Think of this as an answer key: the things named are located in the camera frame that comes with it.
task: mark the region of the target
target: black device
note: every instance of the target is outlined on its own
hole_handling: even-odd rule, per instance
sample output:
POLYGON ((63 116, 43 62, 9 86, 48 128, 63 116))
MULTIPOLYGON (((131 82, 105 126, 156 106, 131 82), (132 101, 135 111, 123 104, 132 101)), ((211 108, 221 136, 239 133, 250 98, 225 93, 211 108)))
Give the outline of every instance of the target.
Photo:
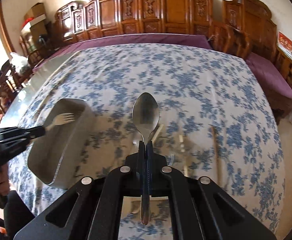
MULTIPOLYGON (((0 129, 0 166, 26 149, 45 129, 0 129)), ((100 179, 84 177, 15 240, 115 240, 124 196, 168 196, 175 240, 276 240, 274 234, 208 177, 191 179, 139 142, 138 153, 100 179)))

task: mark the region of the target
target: red sign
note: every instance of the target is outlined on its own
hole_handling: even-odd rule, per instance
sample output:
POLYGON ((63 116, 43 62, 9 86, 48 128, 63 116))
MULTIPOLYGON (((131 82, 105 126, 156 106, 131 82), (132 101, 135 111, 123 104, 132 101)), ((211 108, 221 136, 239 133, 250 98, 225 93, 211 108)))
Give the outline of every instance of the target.
POLYGON ((281 32, 278 32, 278 44, 283 46, 286 50, 292 52, 292 40, 283 35, 281 32))

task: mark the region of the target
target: spoon bowl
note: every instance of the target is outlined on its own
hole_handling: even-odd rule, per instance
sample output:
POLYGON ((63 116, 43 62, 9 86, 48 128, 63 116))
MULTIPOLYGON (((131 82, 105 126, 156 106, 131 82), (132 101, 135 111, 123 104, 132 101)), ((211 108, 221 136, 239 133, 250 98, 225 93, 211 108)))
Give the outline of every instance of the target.
POLYGON ((133 107, 133 123, 142 134, 145 145, 159 122, 158 104, 150 93, 142 93, 133 107))

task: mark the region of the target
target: cardboard box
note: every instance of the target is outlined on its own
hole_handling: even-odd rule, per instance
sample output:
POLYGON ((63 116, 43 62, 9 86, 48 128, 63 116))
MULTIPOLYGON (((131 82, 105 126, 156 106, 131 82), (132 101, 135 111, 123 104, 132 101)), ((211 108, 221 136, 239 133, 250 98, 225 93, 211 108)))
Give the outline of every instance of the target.
POLYGON ((43 3, 37 3, 32 8, 30 8, 27 13, 24 15, 24 21, 31 17, 38 17, 42 14, 45 14, 45 8, 43 3))
POLYGON ((39 36, 42 34, 47 34, 44 20, 46 19, 45 15, 41 15, 34 20, 27 23, 24 28, 21 30, 21 36, 23 40, 27 43, 27 47, 30 48, 30 51, 33 51, 35 48, 39 49, 43 45, 38 43, 39 36))

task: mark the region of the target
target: metal screw head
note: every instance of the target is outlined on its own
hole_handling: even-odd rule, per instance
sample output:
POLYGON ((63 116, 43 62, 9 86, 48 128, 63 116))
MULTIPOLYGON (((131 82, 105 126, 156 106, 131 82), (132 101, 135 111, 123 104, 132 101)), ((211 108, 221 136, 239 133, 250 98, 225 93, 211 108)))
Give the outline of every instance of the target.
POLYGON ((202 184, 209 184, 210 183, 210 178, 208 178, 208 177, 201 177, 200 178, 200 182, 202 184))
POLYGON ((82 184, 88 185, 92 182, 92 179, 90 177, 84 177, 82 178, 82 184))
POLYGON ((122 173, 127 173, 127 172, 130 171, 130 167, 128 167, 128 166, 122 166, 122 167, 120 168, 120 171, 121 171, 122 173))
POLYGON ((162 167, 162 172, 170 173, 170 172, 172 172, 172 168, 169 166, 164 166, 164 167, 162 167))

